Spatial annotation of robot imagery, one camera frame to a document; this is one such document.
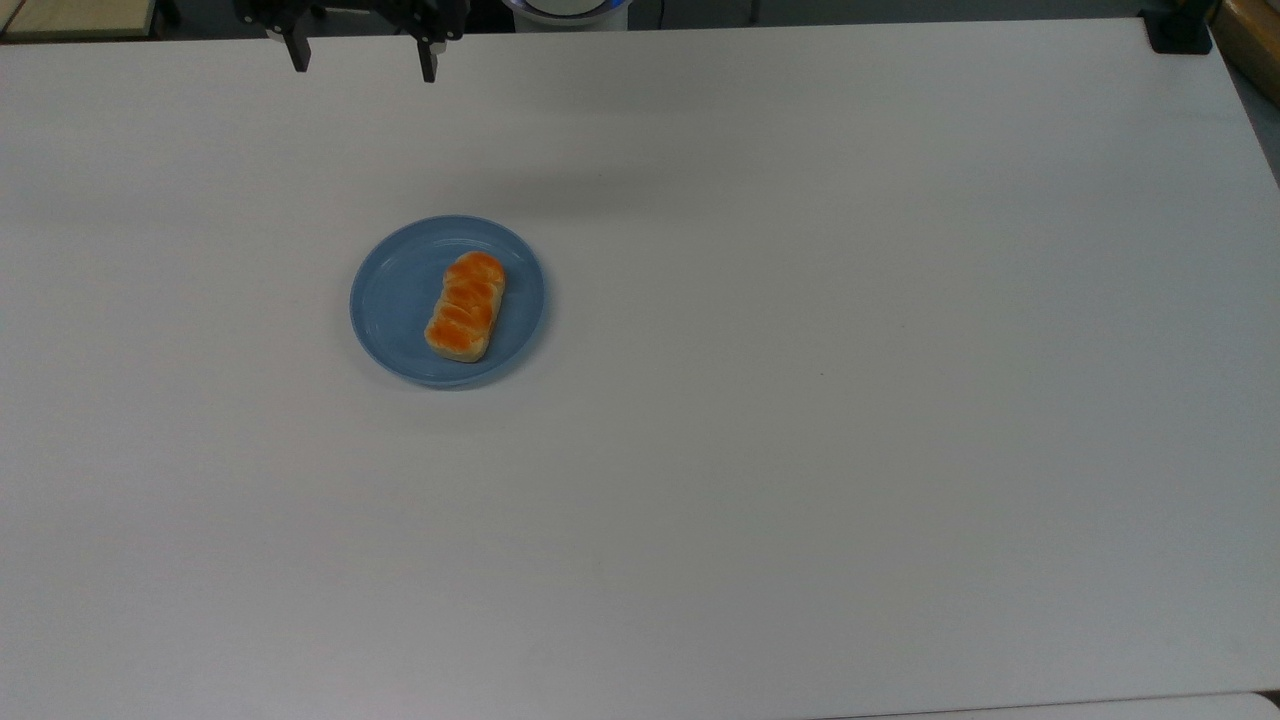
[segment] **wooden surface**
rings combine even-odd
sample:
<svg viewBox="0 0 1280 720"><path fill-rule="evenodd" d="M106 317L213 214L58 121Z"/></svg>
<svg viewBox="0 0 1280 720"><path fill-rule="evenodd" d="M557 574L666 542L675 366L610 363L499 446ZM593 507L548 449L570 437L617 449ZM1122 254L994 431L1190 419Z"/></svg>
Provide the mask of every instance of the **wooden surface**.
<svg viewBox="0 0 1280 720"><path fill-rule="evenodd" d="M1280 193L1216 51L476 35L428 86L314 45L0 47L0 719L1280 684ZM429 392L348 293L445 213L550 313Z"/></svg>
<svg viewBox="0 0 1280 720"><path fill-rule="evenodd" d="M5 40L145 37L154 8L155 0L27 0Z"/></svg>
<svg viewBox="0 0 1280 720"><path fill-rule="evenodd" d="M1266 0L1222 0L1213 37L1222 56L1280 104L1280 13Z"/></svg>
<svg viewBox="0 0 1280 720"><path fill-rule="evenodd" d="M13 12L18 9L22 0L0 0L0 33L4 32L4 27L9 23L9 18L13 17Z"/></svg>

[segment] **bread roll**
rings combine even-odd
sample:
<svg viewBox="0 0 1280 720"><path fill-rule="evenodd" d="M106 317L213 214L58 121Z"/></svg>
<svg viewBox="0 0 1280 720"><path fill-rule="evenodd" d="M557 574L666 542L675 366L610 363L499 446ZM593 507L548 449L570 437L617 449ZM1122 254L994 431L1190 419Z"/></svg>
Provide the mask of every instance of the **bread roll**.
<svg viewBox="0 0 1280 720"><path fill-rule="evenodd" d="M444 287L426 324L426 343L440 357L475 363L489 348L507 273L488 252L463 254L444 270Z"/></svg>

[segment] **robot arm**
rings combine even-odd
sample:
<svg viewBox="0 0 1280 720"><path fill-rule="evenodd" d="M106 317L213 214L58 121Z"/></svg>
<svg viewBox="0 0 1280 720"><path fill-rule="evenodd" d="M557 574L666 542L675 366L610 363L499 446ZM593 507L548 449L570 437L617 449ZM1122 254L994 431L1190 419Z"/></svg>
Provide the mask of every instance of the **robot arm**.
<svg viewBox="0 0 1280 720"><path fill-rule="evenodd" d="M417 41L422 79L435 82L438 55L449 40L458 40L466 27L470 0L232 0L241 22L260 24L284 38L293 69L306 72L311 46L298 19L312 9L366 10L378 13Z"/></svg>

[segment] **orange glaze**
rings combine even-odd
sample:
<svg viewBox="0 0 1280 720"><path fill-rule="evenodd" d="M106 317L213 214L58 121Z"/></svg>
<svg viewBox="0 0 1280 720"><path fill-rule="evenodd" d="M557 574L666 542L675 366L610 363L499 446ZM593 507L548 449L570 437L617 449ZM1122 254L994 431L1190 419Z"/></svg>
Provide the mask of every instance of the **orange glaze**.
<svg viewBox="0 0 1280 720"><path fill-rule="evenodd" d="M475 342L475 337L454 323L431 323L426 327L426 340L433 345L462 350Z"/></svg>

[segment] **black clamp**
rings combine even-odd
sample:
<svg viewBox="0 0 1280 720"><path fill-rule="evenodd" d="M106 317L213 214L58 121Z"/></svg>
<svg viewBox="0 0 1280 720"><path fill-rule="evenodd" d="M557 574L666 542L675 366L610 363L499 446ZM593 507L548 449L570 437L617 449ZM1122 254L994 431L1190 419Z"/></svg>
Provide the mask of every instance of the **black clamp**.
<svg viewBox="0 0 1280 720"><path fill-rule="evenodd" d="M241 22L261 24L279 35L289 50L293 69L307 70L311 45L298 20L307 12L323 17L326 9L378 13L417 41L422 79L435 82L438 56L449 40L466 32L468 0L232 0Z"/></svg>
<svg viewBox="0 0 1280 720"><path fill-rule="evenodd" d="M1161 55L1208 55L1208 17L1219 0L1187 0L1176 10L1143 10L1151 49Z"/></svg>

